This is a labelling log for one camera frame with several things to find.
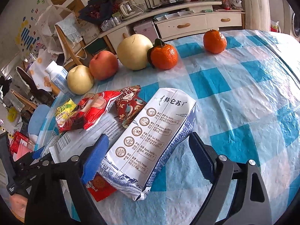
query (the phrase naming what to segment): bird illustration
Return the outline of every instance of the bird illustration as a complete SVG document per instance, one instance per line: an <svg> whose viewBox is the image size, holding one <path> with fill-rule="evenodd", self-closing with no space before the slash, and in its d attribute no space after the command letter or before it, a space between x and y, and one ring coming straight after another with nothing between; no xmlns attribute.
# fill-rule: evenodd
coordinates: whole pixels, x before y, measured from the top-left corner
<svg viewBox="0 0 300 225"><path fill-rule="evenodd" d="M125 110L125 114L126 115L130 115L132 113L133 107L132 105L130 105L130 103L127 104L126 110Z"/></svg>
<svg viewBox="0 0 300 225"><path fill-rule="evenodd" d="M135 102L136 102L138 105L141 105L141 106L144 106L144 105L145 105L143 100L140 100L140 99L137 99L137 98L135 98L134 100L135 100Z"/></svg>

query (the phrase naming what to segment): brown patterned package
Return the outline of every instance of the brown patterned package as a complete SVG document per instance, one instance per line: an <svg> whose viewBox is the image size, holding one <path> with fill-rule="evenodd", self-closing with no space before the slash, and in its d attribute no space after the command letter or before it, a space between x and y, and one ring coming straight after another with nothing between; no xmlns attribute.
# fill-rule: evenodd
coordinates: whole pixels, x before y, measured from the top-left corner
<svg viewBox="0 0 300 225"><path fill-rule="evenodd" d="M136 115L147 104L138 97L140 91L141 87L139 85L125 87L120 90L122 95L115 101L115 106L124 128L129 126Z"/></svg>

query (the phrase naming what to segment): tv stand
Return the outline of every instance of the tv stand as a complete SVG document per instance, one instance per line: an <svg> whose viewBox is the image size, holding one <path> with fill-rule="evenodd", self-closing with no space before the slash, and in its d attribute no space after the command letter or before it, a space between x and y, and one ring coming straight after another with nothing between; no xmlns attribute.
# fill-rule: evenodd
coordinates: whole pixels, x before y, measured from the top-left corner
<svg viewBox="0 0 300 225"><path fill-rule="evenodd" d="M124 38L134 34L134 32L132 31L134 23L147 18L154 17L157 14L167 13L179 9L193 10L195 13L171 17L169 19L154 22L160 39L162 39L163 41L173 40L175 38L194 34L205 33L210 29L219 30L220 27L241 26L242 29L242 14L244 14L245 12L214 11L212 13L202 13L202 10L212 10L213 5L221 4L221 1L198 1L183 3L180 5L170 6L166 8L155 9L148 13L144 12L139 16L122 22L120 25L108 31L102 32L101 34L99 34L98 38L103 38L109 46L110 50L113 53L115 53L119 43Z"/></svg>

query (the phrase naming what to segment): metal bolt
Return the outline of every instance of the metal bolt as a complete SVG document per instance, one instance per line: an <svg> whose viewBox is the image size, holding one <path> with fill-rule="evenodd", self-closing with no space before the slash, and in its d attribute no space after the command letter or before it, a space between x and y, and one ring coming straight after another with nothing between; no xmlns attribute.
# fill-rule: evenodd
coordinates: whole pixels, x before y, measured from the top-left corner
<svg viewBox="0 0 300 225"><path fill-rule="evenodd" d="M220 159L221 161L223 161L223 162L227 161L227 157L224 156L224 155L220 155L220 156L219 156L219 159Z"/></svg>
<svg viewBox="0 0 300 225"><path fill-rule="evenodd" d="M72 156L71 161L72 162L77 162L79 160L79 156Z"/></svg>
<svg viewBox="0 0 300 225"><path fill-rule="evenodd" d="M43 161L43 166L48 166L49 165L49 161L48 160L46 160L46 161Z"/></svg>
<svg viewBox="0 0 300 225"><path fill-rule="evenodd" d="M250 164L251 166L255 166L256 163L255 163L254 160L251 159L251 160L249 160L249 164Z"/></svg>

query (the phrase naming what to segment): drawer handle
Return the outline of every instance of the drawer handle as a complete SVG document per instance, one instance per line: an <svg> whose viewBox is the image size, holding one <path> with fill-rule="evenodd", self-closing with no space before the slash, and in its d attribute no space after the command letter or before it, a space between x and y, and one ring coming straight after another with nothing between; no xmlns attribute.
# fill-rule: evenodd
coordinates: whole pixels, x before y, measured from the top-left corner
<svg viewBox="0 0 300 225"><path fill-rule="evenodd" d="M191 26L191 24L187 23L185 25L178 25L177 28L182 29L182 28L186 28L186 27L189 27L189 26Z"/></svg>
<svg viewBox="0 0 300 225"><path fill-rule="evenodd" d="M230 22L231 19L221 19L221 22Z"/></svg>

